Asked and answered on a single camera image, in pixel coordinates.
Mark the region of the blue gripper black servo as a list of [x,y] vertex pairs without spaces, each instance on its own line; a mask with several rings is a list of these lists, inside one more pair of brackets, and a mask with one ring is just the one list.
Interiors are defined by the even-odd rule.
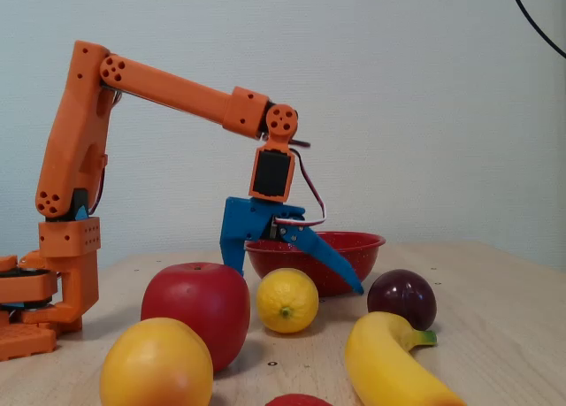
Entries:
[[245,241],[284,240],[317,259],[339,275],[354,292],[361,295],[362,282],[349,261],[310,227],[279,227],[275,222],[276,218],[304,220],[304,213],[304,208],[285,203],[253,197],[228,197],[220,232],[220,250],[224,265],[243,276]]

